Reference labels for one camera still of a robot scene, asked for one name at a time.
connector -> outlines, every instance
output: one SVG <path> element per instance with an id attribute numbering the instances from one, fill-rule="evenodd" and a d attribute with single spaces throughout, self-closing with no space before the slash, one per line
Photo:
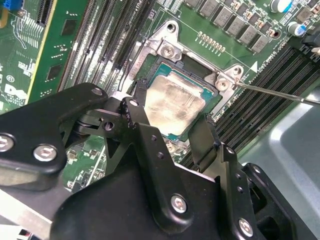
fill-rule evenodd
<path id="1" fill-rule="evenodd" d="M 23 0 L 5 0 L 3 6 L 9 11 L 21 9 Z"/>

capacitor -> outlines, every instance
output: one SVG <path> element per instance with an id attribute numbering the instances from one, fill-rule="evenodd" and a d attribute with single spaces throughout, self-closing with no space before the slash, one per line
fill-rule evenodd
<path id="1" fill-rule="evenodd" d="M 292 21 L 288 24 L 287 31 L 293 36 L 301 37 L 307 31 L 307 28 L 302 24 Z"/>
<path id="2" fill-rule="evenodd" d="M 286 13 L 292 5 L 292 0 L 271 0 L 270 9 L 273 13 Z"/>

screwdriver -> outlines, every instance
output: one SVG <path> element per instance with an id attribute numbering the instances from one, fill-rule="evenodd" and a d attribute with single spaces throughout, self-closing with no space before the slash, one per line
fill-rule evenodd
<path id="1" fill-rule="evenodd" d="M 247 84 L 244 84 L 241 82 L 235 82 L 235 85 L 239 86 L 243 89 L 249 89 L 249 90 L 257 91 L 257 92 L 264 93 L 264 94 L 270 94 L 270 95 L 273 95 L 276 97 L 281 97 L 284 99 L 296 101 L 296 102 L 303 103 L 303 104 L 309 104 L 309 105 L 318 106 L 318 107 L 320 106 L 320 101 L 315 101 L 315 100 L 303 98 L 300 96 L 295 96 L 295 95 L 291 95 L 291 94 L 287 94 L 287 93 L 283 93 L 283 92 L 273 91 L 273 90 L 265 89 L 265 88 L 258 87 L 258 86 L 247 85 Z"/>

motherboard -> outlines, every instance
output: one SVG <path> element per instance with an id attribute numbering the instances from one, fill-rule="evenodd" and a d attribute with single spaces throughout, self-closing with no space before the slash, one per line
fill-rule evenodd
<path id="1" fill-rule="evenodd" d="M 188 132 L 203 114 L 240 152 L 293 106 L 229 80 L 299 96 L 319 84 L 317 46 L 302 44 L 319 11 L 317 0 L 0 0 L 0 111 L 80 83 L 110 96 L 143 84 L 150 124 L 192 168 Z M 108 167 L 99 137 L 67 156 L 73 192 Z"/>

gray metal panel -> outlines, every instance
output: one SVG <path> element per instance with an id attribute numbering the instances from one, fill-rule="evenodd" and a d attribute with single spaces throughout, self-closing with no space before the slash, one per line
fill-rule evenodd
<path id="1" fill-rule="evenodd" d="M 320 107 L 299 104 L 239 161 L 259 165 L 320 239 Z"/>

